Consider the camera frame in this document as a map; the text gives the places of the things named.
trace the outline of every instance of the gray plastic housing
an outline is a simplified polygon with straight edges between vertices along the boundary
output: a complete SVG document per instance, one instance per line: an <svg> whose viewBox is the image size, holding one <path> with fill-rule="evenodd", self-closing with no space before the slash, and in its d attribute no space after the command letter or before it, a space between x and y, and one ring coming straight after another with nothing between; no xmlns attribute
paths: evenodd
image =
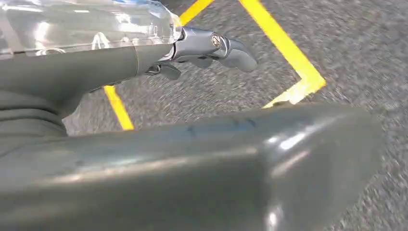
<svg viewBox="0 0 408 231"><path fill-rule="evenodd" d="M65 117L82 95L143 74L172 44L16 55L0 62L0 110L35 108Z"/></svg>
<svg viewBox="0 0 408 231"><path fill-rule="evenodd" d="M378 123L338 105L71 138L50 118L0 136L2 230L321 230L382 151Z"/></svg>

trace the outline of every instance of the transparent plastic bin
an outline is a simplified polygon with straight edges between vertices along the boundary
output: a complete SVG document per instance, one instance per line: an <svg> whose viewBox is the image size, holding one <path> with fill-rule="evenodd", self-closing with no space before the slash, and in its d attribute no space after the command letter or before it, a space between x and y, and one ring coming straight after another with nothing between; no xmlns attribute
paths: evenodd
<svg viewBox="0 0 408 231"><path fill-rule="evenodd" d="M0 59L169 44L179 18L150 0L0 0Z"/></svg>

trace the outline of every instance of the gray carpet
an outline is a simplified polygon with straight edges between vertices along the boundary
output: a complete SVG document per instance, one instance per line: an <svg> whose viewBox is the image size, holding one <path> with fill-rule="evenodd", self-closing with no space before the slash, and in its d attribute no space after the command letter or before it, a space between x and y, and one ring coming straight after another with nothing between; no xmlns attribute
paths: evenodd
<svg viewBox="0 0 408 231"><path fill-rule="evenodd" d="M163 0L180 14L194 1ZM408 230L408 2L403 0L270 0L264 5L327 80L306 101L361 106L377 116L387 150L383 167L327 230ZM137 128L259 108L299 77L234 0L216 0L190 26L214 29L253 47L259 68L250 74L213 65L180 65L182 77L140 77L117 92ZM120 130L103 96L92 93L65 120L70 134Z"/></svg>

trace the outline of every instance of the screw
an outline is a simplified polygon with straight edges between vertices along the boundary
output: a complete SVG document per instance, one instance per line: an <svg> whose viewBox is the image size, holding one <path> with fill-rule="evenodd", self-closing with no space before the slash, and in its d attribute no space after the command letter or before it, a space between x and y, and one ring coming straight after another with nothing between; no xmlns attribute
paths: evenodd
<svg viewBox="0 0 408 231"><path fill-rule="evenodd" d="M215 47L219 48L221 46L221 39L217 34L213 34L211 41Z"/></svg>

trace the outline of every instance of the yellow line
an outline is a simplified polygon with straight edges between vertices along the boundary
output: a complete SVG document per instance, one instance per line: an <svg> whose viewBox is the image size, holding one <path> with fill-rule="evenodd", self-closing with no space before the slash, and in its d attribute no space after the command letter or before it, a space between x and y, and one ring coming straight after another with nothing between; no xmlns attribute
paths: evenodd
<svg viewBox="0 0 408 231"><path fill-rule="evenodd" d="M302 79L265 107L284 99L297 103L326 85L324 78L259 0L239 1Z"/></svg>
<svg viewBox="0 0 408 231"><path fill-rule="evenodd" d="M197 0L193 5L191 5L186 12L180 16L181 24L184 26L189 21L191 21L195 16L197 16L201 11L203 11L209 4L214 0Z"/></svg>
<svg viewBox="0 0 408 231"><path fill-rule="evenodd" d="M117 95L114 86L104 86L105 94L111 103L111 106L116 114L117 119L119 120L120 125L123 130L133 130L132 121L130 121L129 115L126 112L126 108L122 103L122 100Z"/></svg>

